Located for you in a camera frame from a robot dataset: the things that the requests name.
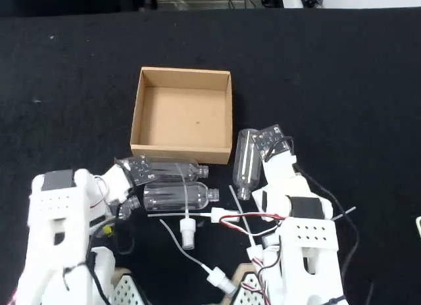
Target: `clear plastic bottle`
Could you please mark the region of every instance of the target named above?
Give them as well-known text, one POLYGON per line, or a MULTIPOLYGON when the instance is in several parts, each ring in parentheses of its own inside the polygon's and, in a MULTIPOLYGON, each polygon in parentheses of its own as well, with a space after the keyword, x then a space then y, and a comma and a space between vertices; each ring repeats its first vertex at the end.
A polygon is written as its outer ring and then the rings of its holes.
POLYGON ((260 180, 262 161, 251 137, 256 133, 256 129, 243 129, 238 133, 233 181, 238 188, 237 197, 240 200, 249 200, 251 191, 257 187, 260 180))
POLYGON ((156 181, 185 182, 196 181, 198 178, 208 178, 209 167, 201 166, 193 159, 177 159, 167 157, 148 157, 156 181))
MULTIPOLYGON (((198 181, 187 182, 189 210, 201 210, 209 202, 219 201, 219 190, 208 189, 198 181)), ((146 211, 184 211, 186 194, 182 183, 148 183, 143 191, 146 211)))

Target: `black cloth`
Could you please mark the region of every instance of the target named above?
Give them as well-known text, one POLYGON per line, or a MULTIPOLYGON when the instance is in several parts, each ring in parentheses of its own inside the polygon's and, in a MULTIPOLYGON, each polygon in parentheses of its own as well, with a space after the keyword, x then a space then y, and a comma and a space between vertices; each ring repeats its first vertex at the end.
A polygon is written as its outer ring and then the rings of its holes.
MULTIPOLYGON (((278 123, 294 136, 301 167, 345 209, 357 207, 361 243, 345 280, 349 303, 362 304, 371 281, 372 304, 419 299, 420 22, 421 9, 0 20, 0 302, 24 267, 34 176, 67 168, 101 174, 113 157, 130 155, 141 66, 230 70, 234 141, 239 129, 278 123)), ((229 209, 233 156, 229 166, 211 166, 205 181, 229 209)), ((254 210, 252 201, 244 207, 254 210)), ((168 221, 179 234, 178 219, 168 221)), ((137 212, 131 223, 135 252, 117 264, 133 271, 153 304, 222 298, 157 220, 137 212)), ((337 232, 342 261, 354 237, 345 220, 337 232)), ((232 275, 247 261, 247 246, 246 236, 198 220, 191 253, 232 275)))

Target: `cardboard box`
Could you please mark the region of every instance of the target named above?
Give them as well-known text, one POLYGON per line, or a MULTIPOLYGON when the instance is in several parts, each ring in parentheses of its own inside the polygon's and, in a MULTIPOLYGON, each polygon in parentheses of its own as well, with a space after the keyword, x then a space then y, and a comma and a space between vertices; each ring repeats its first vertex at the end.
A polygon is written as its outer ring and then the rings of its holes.
POLYGON ((134 155, 226 164, 232 148, 230 72, 143 67, 130 146, 134 155))

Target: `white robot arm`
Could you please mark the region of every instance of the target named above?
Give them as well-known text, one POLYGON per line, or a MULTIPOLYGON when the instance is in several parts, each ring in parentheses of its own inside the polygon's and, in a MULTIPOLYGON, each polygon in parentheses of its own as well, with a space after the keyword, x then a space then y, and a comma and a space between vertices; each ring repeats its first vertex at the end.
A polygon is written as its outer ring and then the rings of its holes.
POLYGON ((117 162, 103 176, 80 169, 34 178, 26 263, 12 304, 104 304, 88 266, 102 293, 107 298, 112 294, 115 259, 105 247, 93 248, 95 257, 89 257, 89 224, 100 217, 110 218, 110 204, 124 204, 130 189, 155 178, 144 156, 117 162), (87 259, 95 260, 87 265, 87 259))
POLYGON ((254 137, 268 182, 253 192, 256 206, 260 212, 289 217, 264 238, 263 265, 277 259, 281 265, 261 272, 268 298, 271 304, 346 305, 332 204, 313 193, 294 170, 297 159, 286 139, 279 126, 254 137))

